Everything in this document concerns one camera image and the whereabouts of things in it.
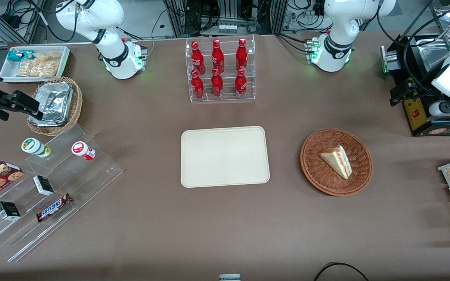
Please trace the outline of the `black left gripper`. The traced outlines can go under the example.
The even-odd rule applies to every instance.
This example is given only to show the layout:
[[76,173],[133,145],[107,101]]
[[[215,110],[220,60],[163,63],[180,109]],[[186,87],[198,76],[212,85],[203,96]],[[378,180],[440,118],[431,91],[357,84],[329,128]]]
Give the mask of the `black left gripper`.
[[425,90],[416,85],[412,78],[407,78],[390,90],[390,106],[394,107],[403,101],[425,96]]

